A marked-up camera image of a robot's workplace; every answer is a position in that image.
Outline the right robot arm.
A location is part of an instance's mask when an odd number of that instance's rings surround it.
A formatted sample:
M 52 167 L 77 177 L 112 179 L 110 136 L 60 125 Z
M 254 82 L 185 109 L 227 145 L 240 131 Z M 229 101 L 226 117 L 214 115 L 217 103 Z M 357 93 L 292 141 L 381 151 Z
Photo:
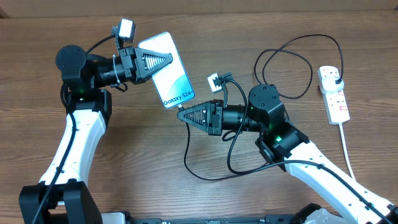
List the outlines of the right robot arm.
M 334 165 L 307 135 L 285 117 L 273 85 L 256 85 L 244 105 L 211 100 L 180 110 L 177 118 L 209 135 L 224 130 L 258 132 L 255 144 L 267 161 L 300 179 L 331 205 L 347 223 L 397 223 L 397 206 L 357 183 Z

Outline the Samsung Galaxy smartphone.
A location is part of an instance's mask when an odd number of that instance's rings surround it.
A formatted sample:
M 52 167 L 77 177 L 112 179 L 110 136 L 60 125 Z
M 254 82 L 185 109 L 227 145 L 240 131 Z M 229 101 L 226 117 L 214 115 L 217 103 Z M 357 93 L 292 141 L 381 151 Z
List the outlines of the Samsung Galaxy smartphone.
M 172 62 L 152 76 L 152 82 L 165 109 L 181 105 L 195 97 L 192 84 L 170 33 L 163 32 L 143 40 L 138 43 L 138 47 L 172 55 Z

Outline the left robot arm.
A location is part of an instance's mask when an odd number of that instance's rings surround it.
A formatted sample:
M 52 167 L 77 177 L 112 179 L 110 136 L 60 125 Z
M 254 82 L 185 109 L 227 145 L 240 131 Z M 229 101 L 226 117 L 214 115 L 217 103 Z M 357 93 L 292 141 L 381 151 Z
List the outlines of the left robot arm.
M 57 53 L 67 123 L 46 173 L 38 184 L 24 186 L 20 192 L 25 223 L 103 222 L 87 181 L 96 147 L 112 114 L 111 93 L 105 88 L 144 83 L 174 60 L 170 53 L 134 47 L 118 52 L 118 56 L 105 58 L 67 45 Z

